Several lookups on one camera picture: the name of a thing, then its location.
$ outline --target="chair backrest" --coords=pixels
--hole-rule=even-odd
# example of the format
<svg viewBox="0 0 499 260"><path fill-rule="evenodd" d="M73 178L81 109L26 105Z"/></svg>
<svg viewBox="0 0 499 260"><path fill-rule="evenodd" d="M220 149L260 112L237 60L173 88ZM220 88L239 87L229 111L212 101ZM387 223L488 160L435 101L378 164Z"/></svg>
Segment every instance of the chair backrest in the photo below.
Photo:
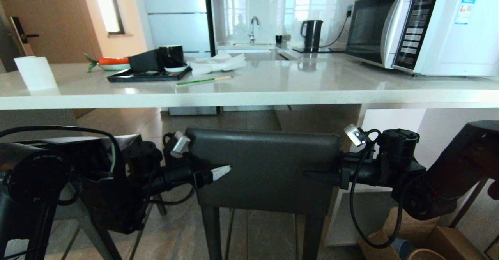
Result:
<svg viewBox="0 0 499 260"><path fill-rule="evenodd" d="M303 175L327 171L342 145L337 134L189 128L189 150L232 170L197 193L200 205L326 215L332 187Z"/></svg>

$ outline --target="black box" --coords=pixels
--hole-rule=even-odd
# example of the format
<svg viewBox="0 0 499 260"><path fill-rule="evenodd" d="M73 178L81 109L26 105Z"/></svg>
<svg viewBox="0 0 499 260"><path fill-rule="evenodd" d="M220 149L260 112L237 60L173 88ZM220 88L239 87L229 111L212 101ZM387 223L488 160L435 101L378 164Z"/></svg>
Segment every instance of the black box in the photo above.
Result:
<svg viewBox="0 0 499 260"><path fill-rule="evenodd" d="M165 71L160 49L154 49L128 57L130 68L135 72Z"/></svg>

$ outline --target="microwave control panel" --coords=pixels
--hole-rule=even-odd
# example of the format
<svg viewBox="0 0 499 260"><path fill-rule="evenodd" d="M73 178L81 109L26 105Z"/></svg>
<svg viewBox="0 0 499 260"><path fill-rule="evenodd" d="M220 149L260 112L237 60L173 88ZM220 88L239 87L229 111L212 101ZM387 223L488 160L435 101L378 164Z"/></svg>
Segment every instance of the microwave control panel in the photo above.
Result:
<svg viewBox="0 0 499 260"><path fill-rule="evenodd" d="M412 0L394 65L414 69L437 0Z"/></svg>

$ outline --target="microwave door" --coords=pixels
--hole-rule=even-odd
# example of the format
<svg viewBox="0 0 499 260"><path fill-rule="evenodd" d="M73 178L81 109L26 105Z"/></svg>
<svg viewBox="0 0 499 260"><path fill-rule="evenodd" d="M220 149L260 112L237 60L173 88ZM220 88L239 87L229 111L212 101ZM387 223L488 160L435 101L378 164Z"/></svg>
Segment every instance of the microwave door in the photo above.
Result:
<svg viewBox="0 0 499 260"><path fill-rule="evenodd" d="M411 1L396 0L388 13L381 37L381 64L384 68L393 68Z"/></svg>
<svg viewBox="0 0 499 260"><path fill-rule="evenodd" d="M357 0L350 25L346 53L358 59L384 66L382 39L388 16L397 0Z"/></svg>

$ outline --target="energy label sticker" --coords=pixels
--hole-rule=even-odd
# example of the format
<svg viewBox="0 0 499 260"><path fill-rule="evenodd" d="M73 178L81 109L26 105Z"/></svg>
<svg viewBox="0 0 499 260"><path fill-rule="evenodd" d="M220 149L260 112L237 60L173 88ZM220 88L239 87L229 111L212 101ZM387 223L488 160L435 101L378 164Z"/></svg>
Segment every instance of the energy label sticker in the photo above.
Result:
<svg viewBox="0 0 499 260"><path fill-rule="evenodd" d="M459 8L455 24L468 24L473 6L474 0L461 0L461 6Z"/></svg>

